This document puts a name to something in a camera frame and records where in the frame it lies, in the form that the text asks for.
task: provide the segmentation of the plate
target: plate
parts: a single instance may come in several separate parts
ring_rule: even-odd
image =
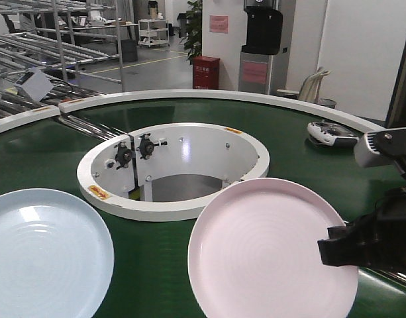
[[[1,318],[90,318],[113,264],[109,230],[86,202],[53,189],[0,196]]]
[[[344,222],[315,192],[281,179],[232,185],[200,214],[188,246],[191,287],[208,318],[343,318],[356,266],[322,264],[317,241]]]

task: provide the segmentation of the white circular housing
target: white circular housing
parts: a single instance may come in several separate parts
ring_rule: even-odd
[[[158,144],[151,156],[137,150],[143,138]],[[133,150],[135,159],[124,167],[118,161],[107,166],[120,146]],[[139,221],[179,221],[198,217],[230,184],[265,177],[269,161],[266,147],[245,132],[174,123],[146,127],[99,144],[82,158],[77,179],[86,200],[110,214]],[[190,189],[196,191],[187,194]],[[140,200],[129,199],[138,191]]]

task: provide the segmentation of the cabinet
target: cabinet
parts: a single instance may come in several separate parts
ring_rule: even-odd
[[[155,46],[169,44],[169,26],[166,19],[144,19],[138,21],[139,45]]]

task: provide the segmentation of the black water dispenser top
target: black water dispenser top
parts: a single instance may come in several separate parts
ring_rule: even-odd
[[[276,55],[281,46],[283,15],[278,0],[244,0],[248,15],[246,45],[241,52]]]

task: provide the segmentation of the potted plant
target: potted plant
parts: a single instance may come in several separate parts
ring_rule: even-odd
[[[201,42],[203,37],[203,0],[188,1],[191,10],[186,12],[188,23],[186,24],[187,38],[184,49],[188,50],[188,60],[192,64],[192,59],[201,55]]]

